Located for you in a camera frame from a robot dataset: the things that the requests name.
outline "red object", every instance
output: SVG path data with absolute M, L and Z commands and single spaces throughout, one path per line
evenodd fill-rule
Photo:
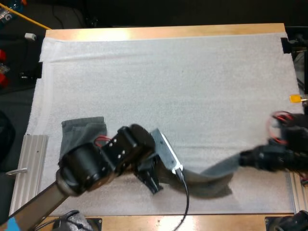
M 4 62 L 6 60 L 6 54 L 3 50 L 0 50 L 0 62 Z
M 9 84 L 9 80 L 4 74 L 0 74 L 0 88 L 5 88 Z

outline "wooden board edge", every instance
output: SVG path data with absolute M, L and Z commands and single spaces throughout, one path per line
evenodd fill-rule
M 283 23 L 47 30 L 46 37 L 67 41 L 125 41 L 196 36 L 251 35 L 285 32 Z

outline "blue object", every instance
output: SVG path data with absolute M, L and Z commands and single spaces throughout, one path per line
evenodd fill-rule
M 24 10 L 24 5 L 22 4 L 21 0 L 12 0 L 8 7 L 19 13 Z M 15 15 L 14 13 L 9 12 L 4 8 L 0 8 L 0 28 L 4 27 L 5 24 L 7 24 L 16 17 L 17 15 Z
M 5 231 L 20 231 L 16 223 L 15 217 L 12 217 L 11 219 L 8 220 L 8 227 L 6 228 Z

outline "yellow tag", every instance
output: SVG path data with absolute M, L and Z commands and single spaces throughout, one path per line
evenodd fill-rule
M 290 102 L 291 103 L 300 103 L 302 102 L 302 98 L 300 95 L 290 95 Z

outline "gray cloth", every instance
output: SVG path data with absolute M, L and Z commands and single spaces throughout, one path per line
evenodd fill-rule
M 106 135 L 106 124 L 103 117 L 91 117 L 72 119 L 62 122 L 62 143 L 60 159 L 71 149 L 93 142 L 99 135 Z M 186 182 L 190 195 L 202 198 L 216 198 L 231 193 L 228 183 L 233 172 L 238 168 L 238 155 L 227 158 L 218 164 L 206 169 L 200 174 L 184 169 Z M 177 181 L 175 175 L 165 169 L 160 163 L 156 168 L 161 183 L 170 184 L 176 190 L 182 191 L 182 185 Z
M 183 174 L 190 195 L 204 199 L 229 195 L 232 191 L 228 184 L 238 167 L 239 155 L 237 154 L 207 168 L 200 174 L 184 168 Z M 174 189 L 185 192 L 182 184 L 170 171 L 167 171 L 161 165 L 156 169 L 161 183 L 170 184 Z
M 107 135 L 104 117 L 71 119 L 62 122 L 62 142 L 60 159 L 71 149 L 94 140 L 99 135 Z

